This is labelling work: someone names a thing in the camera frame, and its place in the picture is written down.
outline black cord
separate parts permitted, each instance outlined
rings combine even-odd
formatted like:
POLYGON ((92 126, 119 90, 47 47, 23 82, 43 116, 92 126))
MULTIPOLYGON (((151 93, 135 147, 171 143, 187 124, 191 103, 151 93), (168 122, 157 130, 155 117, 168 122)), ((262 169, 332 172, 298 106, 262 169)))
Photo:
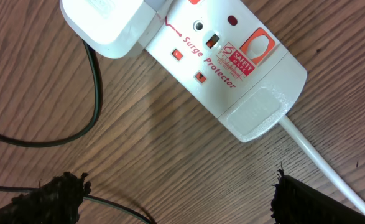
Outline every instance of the black cord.
POLYGON ((83 135, 85 135, 91 128, 95 125, 98 121, 99 116, 101 114, 102 109, 102 100, 103 100, 103 89, 102 89, 102 78, 101 78, 101 70, 99 69, 98 59, 96 58, 96 52, 93 50, 85 41, 84 47, 87 52, 88 60, 90 61, 91 70, 93 72, 94 78, 94 90, 95 90, 95 108, 94 113, 91 118, 91 121, 78 133, 69 136, 65 139, 59 139, 55 141, 49 142, 26 142, 22 140, 17 140, 13 138, 9 138, 0 134, 0 141, 5 142, 8 144, 12 144, 15 146, 22 146, 22 147, 34 147, 34 148, 43 148, 43 147, 53 147, 53 146, 60 146, 69 142, 72 142, 83 135))
MULTIPOLYGON (((27 193, 28 194, 28 193, 31 193, 35 190, 38 190, 38 188, 0 186, 0 192, 15 192, 15 193, 27 193)), ((136 212, 136 211, 134 211, 130 208, 122 206, 118 203, 110 202, 108 200, 101 199, 101 198, 91 196, 91 195, 84 196, 84 199, 89 200, 91 202, 99 203, 99 204, 102 204, 102 205, 105 205, 105 206, 108 206, 108 207, 111 207, 111 208, 118 209, 122 212, 125 212, 129 215, 132 215, 132 216, 136 217, 137 219, 141 220, 142 222, 144 222, 146 224, 152 224, 152 222, 148 218, 146 218, 145 216, 141 215, 140 213, 138 213, 138 212, 136 212)))

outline brown wooden floor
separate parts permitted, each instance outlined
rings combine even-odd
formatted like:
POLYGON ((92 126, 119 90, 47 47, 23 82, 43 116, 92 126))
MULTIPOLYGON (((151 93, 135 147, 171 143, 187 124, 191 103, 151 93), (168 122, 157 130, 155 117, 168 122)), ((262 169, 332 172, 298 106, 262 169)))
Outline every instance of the brown wooden floor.
MULTIPOLYGON (((59 0, 0 0, 0 133, 44 141, 90 119, 93 82, 81 40, 59 0)), ((308 70, 292 121, 365 199, 365 0, 244 1, 308 70)), ((92 194, 158 223, 273 223, 272 184, 286 173, 352 207, 276 126, 240 143, 147 52, 100 58, 99 123, 63 147, 0 143, 0 185, 37 187, 89 172, 92 194)), ((0 207, 15 194, 0 193, 0 207)), ((85 202, 80 223, 139 223, 85 202)))

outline white charger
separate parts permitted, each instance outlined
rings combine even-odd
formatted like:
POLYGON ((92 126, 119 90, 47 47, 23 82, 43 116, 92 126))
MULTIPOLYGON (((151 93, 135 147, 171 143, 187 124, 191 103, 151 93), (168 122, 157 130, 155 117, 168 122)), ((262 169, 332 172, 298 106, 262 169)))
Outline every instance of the white charger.
POLYGON ((240 0, 60 0, 72 29, 108 58, 146 49, 240 141, 278 122, 365 214, 365 202, 285 115, 307 71, 240 0))

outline white power cord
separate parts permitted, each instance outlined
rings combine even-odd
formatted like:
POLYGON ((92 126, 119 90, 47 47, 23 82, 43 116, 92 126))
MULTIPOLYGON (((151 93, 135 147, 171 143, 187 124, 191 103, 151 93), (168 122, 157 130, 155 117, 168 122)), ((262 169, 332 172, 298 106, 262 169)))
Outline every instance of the white power cord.
POLYGON ((365 215, 365 202, 352 190, 348 184, 331 168, 331 166, 322 158, 318 151, 304 137, 304 135, 295 127, 293 122, 284 116, 279 124, 287 131, 294 141, 302 148, 307 156, 318 166, 323 174, 347 197, 356 208, 365 215))

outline power strip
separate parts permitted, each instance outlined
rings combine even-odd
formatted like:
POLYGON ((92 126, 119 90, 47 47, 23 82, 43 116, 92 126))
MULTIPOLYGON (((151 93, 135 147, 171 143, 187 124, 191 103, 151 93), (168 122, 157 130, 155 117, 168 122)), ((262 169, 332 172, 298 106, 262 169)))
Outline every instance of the power strip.
POLYGON ((240 141, 270 130, 307 71, 239 0, 177 0, 146 50, 240 141))

